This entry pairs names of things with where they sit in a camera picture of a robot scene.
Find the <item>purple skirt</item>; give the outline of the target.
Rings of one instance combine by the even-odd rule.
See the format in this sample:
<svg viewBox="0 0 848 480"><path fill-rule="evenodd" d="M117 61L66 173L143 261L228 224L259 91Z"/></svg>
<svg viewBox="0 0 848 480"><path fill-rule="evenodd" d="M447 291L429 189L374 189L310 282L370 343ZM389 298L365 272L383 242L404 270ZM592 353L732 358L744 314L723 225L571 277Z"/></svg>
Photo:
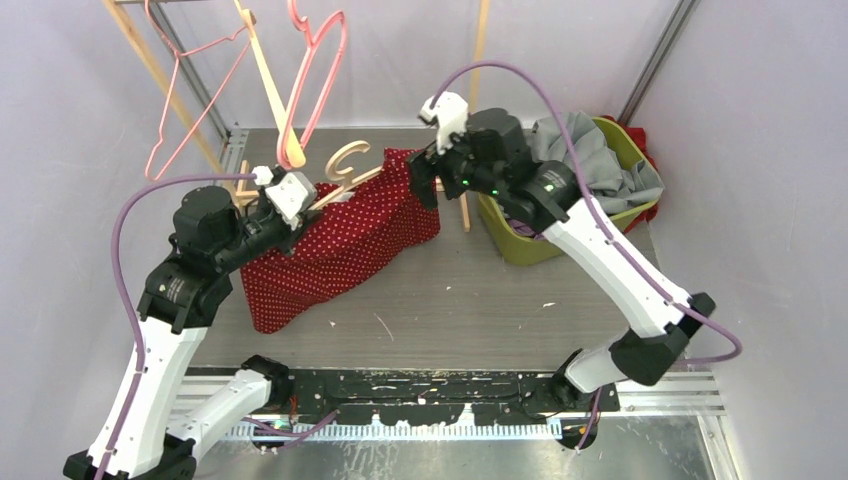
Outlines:
<svg viewBox="0 0 848 480"><path fill-rule="evenodd" d="M516 219L509 218L506 220L507 225L512 229L513 233L519 237L530 239L533 241L546 241L545 236L541 232L533 230L530 226Z"/></svg>

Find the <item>wooden hanger of red skirt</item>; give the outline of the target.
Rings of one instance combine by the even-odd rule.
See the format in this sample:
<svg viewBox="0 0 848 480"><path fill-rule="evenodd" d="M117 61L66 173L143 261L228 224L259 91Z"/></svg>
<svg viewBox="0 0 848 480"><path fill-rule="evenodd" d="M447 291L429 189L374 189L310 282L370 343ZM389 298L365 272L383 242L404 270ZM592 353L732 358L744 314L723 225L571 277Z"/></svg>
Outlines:
<svg viewBox="0 0 848 480"><path fill-rule="evenodd" d="M342 165L351 155L368 153L370 149L369 142L356 140L341 147L330 157L325 164L324 173L330 182L336 184L336 187L330 193L315 201L310 206L310 210L322 210L330 203L336 202L344 194L351 192L354 188L381 173L382 166L375 166L367 171L357 173L353 167Z"/></svg>

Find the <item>red polka dot skirt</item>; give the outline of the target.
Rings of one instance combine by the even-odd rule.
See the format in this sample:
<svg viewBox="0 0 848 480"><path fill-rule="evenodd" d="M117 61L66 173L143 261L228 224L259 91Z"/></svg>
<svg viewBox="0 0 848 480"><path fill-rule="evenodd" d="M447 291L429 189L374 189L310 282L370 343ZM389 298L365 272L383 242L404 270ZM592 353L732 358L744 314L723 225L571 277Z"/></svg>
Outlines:
<svg viewBox="0 0 848 480"><path fill-rule="evenodd" d="M441 230L410 189L409 149L387 148L381 173L324 207L287 255L273 249L240 270L253 328L273 334L311 307L369 280L403 250Z"/></svg>

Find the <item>grey skirt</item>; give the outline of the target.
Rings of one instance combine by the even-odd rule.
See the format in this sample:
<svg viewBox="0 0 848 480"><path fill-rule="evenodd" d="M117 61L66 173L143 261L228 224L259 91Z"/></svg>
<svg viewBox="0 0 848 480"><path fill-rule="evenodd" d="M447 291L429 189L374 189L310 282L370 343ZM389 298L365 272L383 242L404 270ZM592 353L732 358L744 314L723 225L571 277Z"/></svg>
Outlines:
<svg viewBox="0 0 848 480"><path fill-rule="evenodd" d="M624 168L590 115L573 111L562 119L576 151L569 150L556 120L545 117L532 128L531 149L535 159L564 162L573 169L573 159L578 158L589 190L609 216L660 199L665 185L650 162L639 160Z"/></svg>

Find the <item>wooden hanger of purple skirt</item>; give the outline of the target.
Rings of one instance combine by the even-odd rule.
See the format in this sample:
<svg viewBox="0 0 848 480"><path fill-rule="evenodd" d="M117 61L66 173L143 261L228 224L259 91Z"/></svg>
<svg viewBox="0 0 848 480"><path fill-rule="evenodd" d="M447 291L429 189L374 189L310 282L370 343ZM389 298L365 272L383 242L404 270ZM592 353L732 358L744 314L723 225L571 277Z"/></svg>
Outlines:
<svg viewBox="0 0 848 480"><path fill-rule="evenodd" d="M253 12L245 8L239 0L233 1L237 13L247 29L249 46L253 52L265 95L277 129L276 157L284 168L301 168L306 163L305 154L289 123L290 116L274 81L270 67L264 55Z"/></svg>

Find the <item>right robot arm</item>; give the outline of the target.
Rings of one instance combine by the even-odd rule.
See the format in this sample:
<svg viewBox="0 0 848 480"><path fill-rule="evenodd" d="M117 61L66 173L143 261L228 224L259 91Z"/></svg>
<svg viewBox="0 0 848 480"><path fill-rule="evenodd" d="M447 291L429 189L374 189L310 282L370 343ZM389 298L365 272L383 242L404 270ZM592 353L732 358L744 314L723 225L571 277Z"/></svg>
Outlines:
<svg viewBox="0 0 848 480"><path fill-rule="evenodd" d="M699 330L698 318L714 310L711 297L689 294L665 278L596 200L582 196L564 162L534 158L520 123L504 109L469 114L464 107L423 107L419 117L436 128L435 140L408 161L411 188L425 207L437 205L424 187L434 178L449 199L466 191L494 198L572 258L628 321L620 338L579 350L559 368L558 403L577 411L608 384L656 384Z"/></svg>

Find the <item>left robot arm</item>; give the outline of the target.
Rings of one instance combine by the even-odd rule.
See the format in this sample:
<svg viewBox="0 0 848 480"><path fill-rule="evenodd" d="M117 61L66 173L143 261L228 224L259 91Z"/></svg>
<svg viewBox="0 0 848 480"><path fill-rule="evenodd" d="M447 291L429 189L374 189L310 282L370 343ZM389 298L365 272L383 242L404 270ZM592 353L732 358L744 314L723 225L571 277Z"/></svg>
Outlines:
<svg viewBox="0 0 848 480"><path fill-rule="evenodd" d="M267 252L291 252L318 218L315 196L311 187L263 187L248 214L218 186L183 197L173 216L171 253L131 309L136 348L118 396L95 441L66 460L66 477L190 479L211 446L244 417L288 406L287 366L253 355L208 400L178 420L170 417L188 365L231 293L231 274Z"/></svg>

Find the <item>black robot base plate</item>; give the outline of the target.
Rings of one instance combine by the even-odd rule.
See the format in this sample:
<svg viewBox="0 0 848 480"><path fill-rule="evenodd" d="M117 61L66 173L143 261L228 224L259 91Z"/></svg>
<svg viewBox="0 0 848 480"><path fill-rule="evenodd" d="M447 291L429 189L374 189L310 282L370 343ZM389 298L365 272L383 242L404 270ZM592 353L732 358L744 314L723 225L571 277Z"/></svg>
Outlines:
<svg viewBox="0 0 848 480"><path fill-rule="evenodd" d="M300 425L332 415L344 426L451 426L465 420L474 426L518 426L621 407L613 385L602 388L598 401L590 394L571 401L563 381L544 371L294 368L285 394L256 400L249 399L246 388L230 386L235 372L190 368L174 416L195 411L219 393L236 405L234 421L292 418Z"/></svg>

